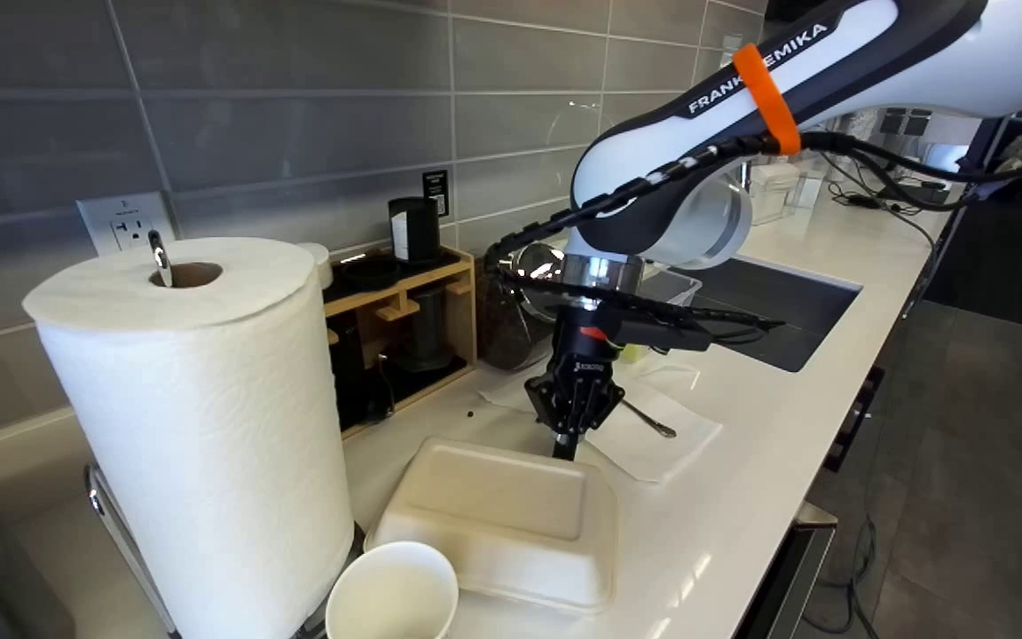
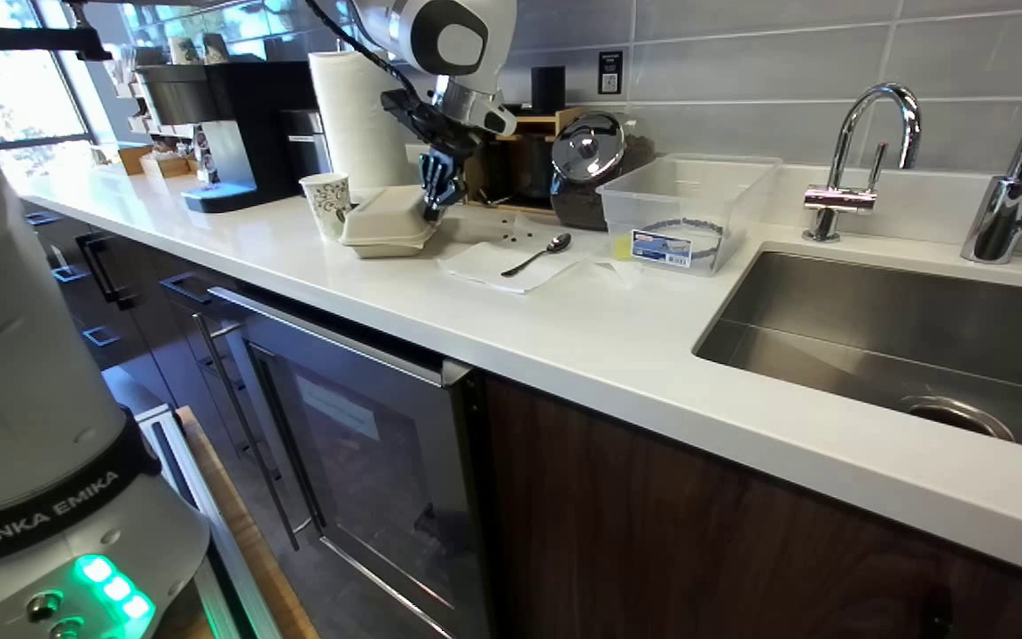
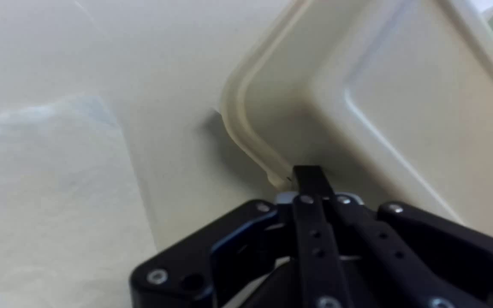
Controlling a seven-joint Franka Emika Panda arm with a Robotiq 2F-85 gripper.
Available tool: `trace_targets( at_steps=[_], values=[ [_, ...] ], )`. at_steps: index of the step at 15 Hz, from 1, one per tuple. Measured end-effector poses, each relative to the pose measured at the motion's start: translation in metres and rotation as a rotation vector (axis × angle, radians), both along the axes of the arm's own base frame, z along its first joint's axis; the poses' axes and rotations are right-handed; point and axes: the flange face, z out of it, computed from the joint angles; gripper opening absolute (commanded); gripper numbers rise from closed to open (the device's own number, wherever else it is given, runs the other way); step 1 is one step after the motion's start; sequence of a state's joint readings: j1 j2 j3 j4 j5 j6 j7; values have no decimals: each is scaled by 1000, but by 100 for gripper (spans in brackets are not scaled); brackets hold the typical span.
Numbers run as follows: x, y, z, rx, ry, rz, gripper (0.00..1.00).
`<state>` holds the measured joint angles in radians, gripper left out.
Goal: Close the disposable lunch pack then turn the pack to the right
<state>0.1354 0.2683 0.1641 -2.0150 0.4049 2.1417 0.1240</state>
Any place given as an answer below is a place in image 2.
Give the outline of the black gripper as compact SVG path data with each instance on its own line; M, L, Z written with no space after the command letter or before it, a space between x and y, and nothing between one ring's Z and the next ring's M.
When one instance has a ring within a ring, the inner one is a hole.
M486 137L449 120L406 91L385 91L378 107L425 145L418 162L421 221L437 221L440 211L449 211L466 195L460 163L486 144Z

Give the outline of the white Franka robot base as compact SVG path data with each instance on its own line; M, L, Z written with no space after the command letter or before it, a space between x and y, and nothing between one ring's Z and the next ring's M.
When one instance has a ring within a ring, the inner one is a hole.
M0 170L0 639L147 639L205 546Z

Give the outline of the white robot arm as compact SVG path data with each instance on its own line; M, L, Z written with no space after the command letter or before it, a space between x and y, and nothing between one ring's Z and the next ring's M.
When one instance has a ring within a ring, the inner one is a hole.
M396 80L378 107L421 145L421 218L440 221L466 195L469 157L515 133L499 100L518 0L346 0L351 22L308 12L356 55Z

